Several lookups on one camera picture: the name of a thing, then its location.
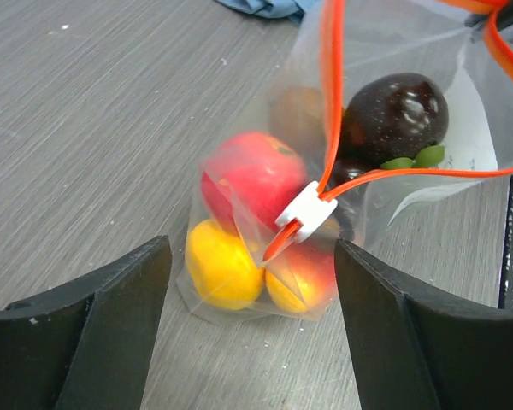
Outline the yellow toy lemon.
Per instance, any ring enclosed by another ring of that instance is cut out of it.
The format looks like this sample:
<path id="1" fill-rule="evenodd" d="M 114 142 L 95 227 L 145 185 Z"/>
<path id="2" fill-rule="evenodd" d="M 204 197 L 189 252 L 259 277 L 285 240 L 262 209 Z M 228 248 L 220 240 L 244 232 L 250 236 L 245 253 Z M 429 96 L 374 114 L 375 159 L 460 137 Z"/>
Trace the yellow toy lemon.
<path id="1" fill-rule="evenodd" d="M 188 232 L 185 262 L 199 298 L 211 306 L 238 311 L 262 294 L 264 270 L 255 265 L 240 237 L 212 219 Z"/>

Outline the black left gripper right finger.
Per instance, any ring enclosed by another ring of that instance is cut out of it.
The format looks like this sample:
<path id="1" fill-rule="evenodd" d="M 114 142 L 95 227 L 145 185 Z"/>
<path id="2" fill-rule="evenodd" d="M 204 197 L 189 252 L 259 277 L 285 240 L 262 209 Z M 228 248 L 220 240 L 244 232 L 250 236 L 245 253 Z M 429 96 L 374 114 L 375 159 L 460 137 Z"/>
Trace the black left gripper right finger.
<path id="1" fill-rule="evenodd" d="M 335 270 L 364 409 L 513 409 L 513 312 L 455 296 L 354 243 Z"/>

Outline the red toy apple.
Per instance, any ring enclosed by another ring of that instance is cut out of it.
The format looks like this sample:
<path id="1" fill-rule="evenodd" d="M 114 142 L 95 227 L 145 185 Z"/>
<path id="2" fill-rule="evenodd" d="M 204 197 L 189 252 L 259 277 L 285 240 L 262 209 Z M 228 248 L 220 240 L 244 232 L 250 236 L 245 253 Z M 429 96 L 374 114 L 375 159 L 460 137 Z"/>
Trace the red toy apple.
<path id="1" fill-rule="evenodd" d="M 275 230 L 275 220 L 305 185 L 302 158 L 265 132 L 241 132 L 220 144 L 202 163 L 204 203 L 225 231 L 237 231 L 231 196 Z"/>

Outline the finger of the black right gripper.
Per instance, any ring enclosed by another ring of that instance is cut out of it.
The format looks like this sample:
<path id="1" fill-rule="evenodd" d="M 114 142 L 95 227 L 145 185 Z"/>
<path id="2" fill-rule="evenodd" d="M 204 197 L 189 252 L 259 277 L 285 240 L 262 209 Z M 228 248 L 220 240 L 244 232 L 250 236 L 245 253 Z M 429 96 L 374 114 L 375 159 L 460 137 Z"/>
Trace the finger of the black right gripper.
<path id="1" fill-rule="evenodd" d="M 499 12 L 496 18 L 497 29 L 504 30 L 513 26 L 513 1 L 504 1 L 504 4 L 498 6 Z M 480 26 L 484 24 L 492 15 L 494 6 L 486 6 L 484 11 L 473 13 L 466 18 L 464 25 L 467 27 Z"/>

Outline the red toy pepper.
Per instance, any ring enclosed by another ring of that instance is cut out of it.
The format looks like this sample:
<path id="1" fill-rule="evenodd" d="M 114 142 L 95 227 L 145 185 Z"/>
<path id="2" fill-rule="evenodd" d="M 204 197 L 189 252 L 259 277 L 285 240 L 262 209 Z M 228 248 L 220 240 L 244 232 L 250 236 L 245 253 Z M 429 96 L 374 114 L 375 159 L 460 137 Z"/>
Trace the red toy pepper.
<path id="1" fill-rule="evenodd" d="M 288 313 L 314 313 L 337 295 L 333 248 L 293 244 L 265 269 L 265 284 L 276 306 Z"/>

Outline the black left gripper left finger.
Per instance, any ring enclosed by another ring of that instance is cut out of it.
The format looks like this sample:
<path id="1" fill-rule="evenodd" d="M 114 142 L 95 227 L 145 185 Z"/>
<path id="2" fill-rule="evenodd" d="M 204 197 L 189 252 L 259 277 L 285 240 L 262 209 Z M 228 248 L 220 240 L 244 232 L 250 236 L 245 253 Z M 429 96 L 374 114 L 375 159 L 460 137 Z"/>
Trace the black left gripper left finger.
<path id="1" fill-rule="evenodd" d="M 165 236 L 0 310 L 0 409 L 138 409 L 172 252 Z"/>

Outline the clear zip top bag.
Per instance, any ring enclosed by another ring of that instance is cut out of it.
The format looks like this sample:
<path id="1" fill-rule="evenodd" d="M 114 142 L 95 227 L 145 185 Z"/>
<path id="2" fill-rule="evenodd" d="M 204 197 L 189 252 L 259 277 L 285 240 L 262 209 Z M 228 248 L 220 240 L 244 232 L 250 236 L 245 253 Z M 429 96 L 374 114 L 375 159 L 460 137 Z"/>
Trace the clear zip top bag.
<path id="1" fill-rule="evenodd" d="M 265 269 L 286 248 L 304 243 L 334 250 L 337 238 L 344 237 L 370 249 L 407 210 L 513 173 L 513 26 L 496 27 L 503 4 L 321 1 L 308 11 L 276 79 L 223 141 L 241 132 L 265 132 L 305 164 L 306 185 L 279 214 L 275 230 L 231 196 L 237 231 L 227 232 L 243 240 L 264 270 L 262 294 L 238 311 L 211 306 L 199 298 L 185 262 L 177 285 L 187 309 L 216 324 L 269 314 L 317 319 L 331 302 L 314 313 L 288 313 L 268 293 Z M 486 6 L 494 9 L 484 24 L 464 25 Z M 394 73 L 425 75 L 444 94 L 449 126 L 436 144 L 445 147 L 445 159 L 436 167 L 384 170 L 337 157 L 350 100 L 365 85 Z M 198 163 L 187 234 L 206 219 L 220 226 L 200 190 L 202 163 L 216 148 Z"/>

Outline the dark purple toy plum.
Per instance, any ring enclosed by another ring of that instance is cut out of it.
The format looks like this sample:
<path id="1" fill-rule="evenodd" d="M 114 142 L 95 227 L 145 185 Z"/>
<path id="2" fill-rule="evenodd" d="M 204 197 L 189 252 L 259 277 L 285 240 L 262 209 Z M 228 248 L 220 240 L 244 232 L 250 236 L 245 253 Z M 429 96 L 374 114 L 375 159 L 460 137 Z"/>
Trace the dark purple toy plum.
<path id="1" fill-rule="evenodd" d="M 415 158 L 443 141 L 449 109 L 439 86 L 419 73 L 394 73 L 365 85 L 342 118 L 337 157 L 378 167 Z"/>

